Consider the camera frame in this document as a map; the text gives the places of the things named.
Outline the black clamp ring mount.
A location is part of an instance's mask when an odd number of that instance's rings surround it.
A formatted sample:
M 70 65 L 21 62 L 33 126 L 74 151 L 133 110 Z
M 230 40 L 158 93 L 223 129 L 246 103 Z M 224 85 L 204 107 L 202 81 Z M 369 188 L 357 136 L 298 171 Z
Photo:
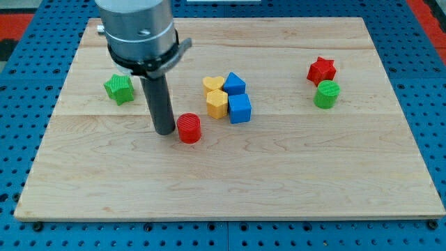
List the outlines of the black clamp ring mount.
M 163 55 L 156 56 L 154 59 L 132 61 L 117 55 L 110 44 L 107 45 L 107 49 L 116 67 L 123 74 L 155 79 L 165 75 L 168 71 L 174 68 L 181 60 L 184 53 L 192 46 L 191 38 L 186 38 L 182 43 L 179 43 L 178 32 L 175 32 L 175 42 L 171 49 Z

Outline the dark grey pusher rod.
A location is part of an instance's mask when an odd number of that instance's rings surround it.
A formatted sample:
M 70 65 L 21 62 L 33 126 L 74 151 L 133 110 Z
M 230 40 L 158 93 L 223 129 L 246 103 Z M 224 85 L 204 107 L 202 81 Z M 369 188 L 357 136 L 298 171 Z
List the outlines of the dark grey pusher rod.
M 171 134 L 176 124 L 166 77 L 141 78 L 141 85 L 156 133 Z

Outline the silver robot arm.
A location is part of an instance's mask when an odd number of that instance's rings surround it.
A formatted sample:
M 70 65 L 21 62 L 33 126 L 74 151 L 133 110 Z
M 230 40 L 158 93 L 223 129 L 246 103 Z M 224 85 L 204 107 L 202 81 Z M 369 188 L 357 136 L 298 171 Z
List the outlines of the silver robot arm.
M 111 59 L 122 72 L 138 76 L 156 133 L 176 127 L 166 74 L 191 48 L 181 41 L 169 0 L 95 0 Z

